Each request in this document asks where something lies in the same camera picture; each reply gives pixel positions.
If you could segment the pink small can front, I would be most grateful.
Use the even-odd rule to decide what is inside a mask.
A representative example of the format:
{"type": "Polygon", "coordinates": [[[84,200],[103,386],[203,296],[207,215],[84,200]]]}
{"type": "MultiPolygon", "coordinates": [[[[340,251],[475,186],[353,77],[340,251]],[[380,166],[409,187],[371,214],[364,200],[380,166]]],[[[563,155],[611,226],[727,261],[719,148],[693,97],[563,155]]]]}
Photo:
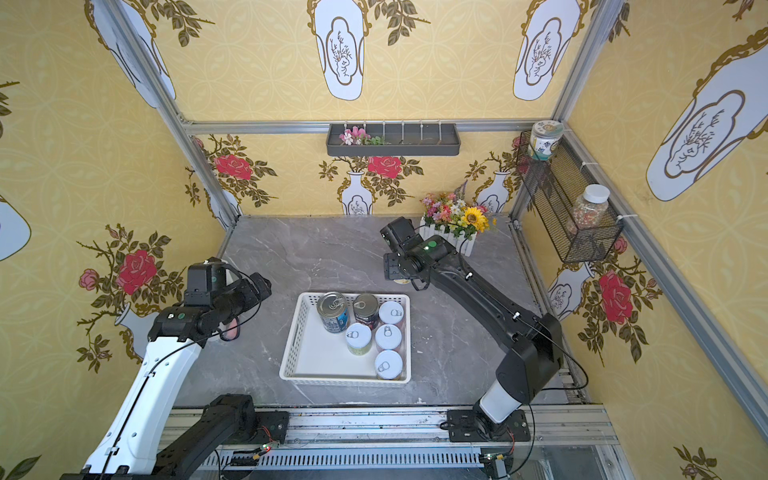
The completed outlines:
{"type": "Polygon", "coordinates": [[[395,301],[386,301],[379,306],[379,319],[383,324],[399,327],[405,318],[405,309],[395,301]]]}

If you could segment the pink small can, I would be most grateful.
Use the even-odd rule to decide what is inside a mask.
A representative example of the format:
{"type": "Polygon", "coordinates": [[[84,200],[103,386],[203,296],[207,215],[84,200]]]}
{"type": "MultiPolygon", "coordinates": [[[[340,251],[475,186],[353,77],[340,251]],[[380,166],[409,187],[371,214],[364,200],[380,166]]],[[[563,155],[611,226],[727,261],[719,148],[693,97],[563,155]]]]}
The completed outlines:
{"type": "Polygon", "coordinates": [[[405,318],[405,309],[395,301],[386,301],[379,306],[379,319],[383,324],[399,327],[405,318]]]}
{"type": "Polygon", "coordinates": [[[379,351],[397,351],[402,344],[403,335],[399,327],[392,324],[382,324],[375,330],[374,340],[379,351]]]}

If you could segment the red labelled tin can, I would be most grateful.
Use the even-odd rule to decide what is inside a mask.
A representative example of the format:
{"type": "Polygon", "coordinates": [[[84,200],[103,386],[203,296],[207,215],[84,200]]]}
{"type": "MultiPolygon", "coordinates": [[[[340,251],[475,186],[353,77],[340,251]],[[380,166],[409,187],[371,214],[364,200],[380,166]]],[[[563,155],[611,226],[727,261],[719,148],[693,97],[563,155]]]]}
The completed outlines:
{"type": "Polygon", "coordinates": [[[353,301],[353,313],[357,323],[375,330],[380,322],[378,299],[370,293],[358,295],[353,301]]]}

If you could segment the pink small can back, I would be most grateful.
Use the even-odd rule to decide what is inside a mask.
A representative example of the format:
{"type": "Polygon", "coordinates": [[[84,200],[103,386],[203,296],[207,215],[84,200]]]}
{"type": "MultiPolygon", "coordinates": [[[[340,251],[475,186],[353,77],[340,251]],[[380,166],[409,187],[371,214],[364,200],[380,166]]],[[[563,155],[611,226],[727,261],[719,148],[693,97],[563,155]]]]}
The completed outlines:
{"type": "Polygon", "coordinates": [[[375,330],[374,340],[379,351],[397,351],[402,344],[403,335],[399,327],[392,324],[382,324],[375,330]]]}

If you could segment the blue labelled tin can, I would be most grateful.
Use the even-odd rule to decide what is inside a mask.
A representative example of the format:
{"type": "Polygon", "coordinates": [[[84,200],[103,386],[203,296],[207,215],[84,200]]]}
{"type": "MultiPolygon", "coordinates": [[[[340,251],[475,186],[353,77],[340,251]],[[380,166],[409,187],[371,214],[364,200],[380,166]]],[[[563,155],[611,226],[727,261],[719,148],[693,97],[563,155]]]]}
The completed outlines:
{"type": "Polygon", "coordinates": [[[323,327],[329,333],[341,333],[348,327],[347,301],[340,292],[328,292],[322,295],[317,302],[317,312],[323,327]]]}

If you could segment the white small can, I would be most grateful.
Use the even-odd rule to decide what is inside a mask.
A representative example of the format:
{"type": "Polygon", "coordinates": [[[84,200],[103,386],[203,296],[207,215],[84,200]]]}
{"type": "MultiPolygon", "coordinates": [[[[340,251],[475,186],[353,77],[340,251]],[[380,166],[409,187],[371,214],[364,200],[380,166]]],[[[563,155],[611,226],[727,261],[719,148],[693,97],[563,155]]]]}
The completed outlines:
{"type": "Polygon", "coordinates": [[[346,330],[345,339],[347,348],[351,354],[355,356],[363,356],[371,349],[373,334],[367,325],[354,323],[346,330]]]}

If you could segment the white plastic basket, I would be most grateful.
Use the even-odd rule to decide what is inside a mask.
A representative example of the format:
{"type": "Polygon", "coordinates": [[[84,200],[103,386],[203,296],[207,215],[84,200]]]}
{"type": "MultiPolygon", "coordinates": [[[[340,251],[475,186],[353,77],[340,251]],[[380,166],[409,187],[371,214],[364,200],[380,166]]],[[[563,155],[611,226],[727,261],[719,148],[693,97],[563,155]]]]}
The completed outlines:
{"type": "Polygon", "coordinates": [[[387,325],[394,347],[384,350],[377,342],[377,328],[356,321],[357,295],[346,299],[347,328],[326,329],[328,319],[318,305],[323,293],[299,295],[279,370],[281,379],[295,384],[321,386],[395,387],[412,378],[411,301],[404,294],[378,294],[379,304],[398,311],[400,321],[387,325]]]}

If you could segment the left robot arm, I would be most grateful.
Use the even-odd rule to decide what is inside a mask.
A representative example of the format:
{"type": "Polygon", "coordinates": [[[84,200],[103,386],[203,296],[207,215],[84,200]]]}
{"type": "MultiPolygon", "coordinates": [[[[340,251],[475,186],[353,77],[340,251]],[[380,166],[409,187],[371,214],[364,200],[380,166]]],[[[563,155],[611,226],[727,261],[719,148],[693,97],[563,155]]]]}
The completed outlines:
{"type": "Polygon", "coordinates": [[[187,274],[182,300],[155,318],[137,377],[75,478],[188,479],[225,442],[270,433],[251,396],[223,394],[174,442],[159,446],[180,388],[205,345],[241,315],[255,315],[272,294],[264,276],[245,274],[217,258],[190,266],[187,274]]]}

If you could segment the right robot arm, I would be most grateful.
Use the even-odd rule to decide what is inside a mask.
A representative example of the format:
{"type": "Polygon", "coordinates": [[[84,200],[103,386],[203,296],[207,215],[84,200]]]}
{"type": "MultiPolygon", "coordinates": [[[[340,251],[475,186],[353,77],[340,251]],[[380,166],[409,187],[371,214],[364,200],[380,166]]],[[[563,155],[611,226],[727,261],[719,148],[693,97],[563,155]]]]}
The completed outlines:
{"type": "Polygon", "coordinates": [[[515,303],[477,273],[453,245],[438,235],[422,237],[409,219],[391,221],[380,234],[390,249],[386,269],[394,262],[399,277],[422,283],[415,290],[434,286],[443,291],[504,351],[494,382],[473,407],[479,432],[487,439],[502,437],[509,416],[530,404],[564,366],[567,352],[560,321],[515,303]]]}

